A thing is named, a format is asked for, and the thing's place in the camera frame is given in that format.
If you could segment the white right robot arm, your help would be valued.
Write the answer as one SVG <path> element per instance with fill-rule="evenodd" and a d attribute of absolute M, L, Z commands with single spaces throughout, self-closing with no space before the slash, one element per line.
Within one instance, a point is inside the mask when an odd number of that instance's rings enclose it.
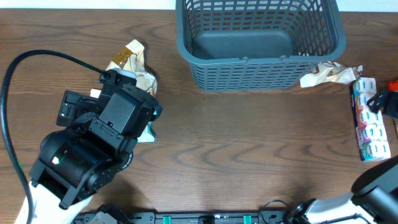
<path fill-rule="evenodd" d="M 397 156 L 359 176 L 351 192 L 315 198 L 287 212 L 286 223 L 397 223 Z"/>

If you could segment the red orange pasta packet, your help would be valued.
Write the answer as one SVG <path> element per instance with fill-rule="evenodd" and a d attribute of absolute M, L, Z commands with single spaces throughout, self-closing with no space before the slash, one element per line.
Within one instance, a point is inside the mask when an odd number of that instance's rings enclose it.
<path fill-rule="evenodd" d="M 398 81 L 391 81 L 387 84 L 387 89 L 389 91 L 398 92 Z"/>

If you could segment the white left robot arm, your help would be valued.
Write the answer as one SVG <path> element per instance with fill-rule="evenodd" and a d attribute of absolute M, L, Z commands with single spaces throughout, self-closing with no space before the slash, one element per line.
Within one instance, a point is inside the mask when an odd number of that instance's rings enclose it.
<path fill-rule="evenodd" d="M 29 172 L 28 201 L 16 223 L 70 223 L 100 188 L 132 162 L 148 123 L 161 114 L 143 89 L 143 72 L 113 68 L 100 76 L 99 97 L 67 90 L 57 118 L 62 130 L 47 135 Z"/>

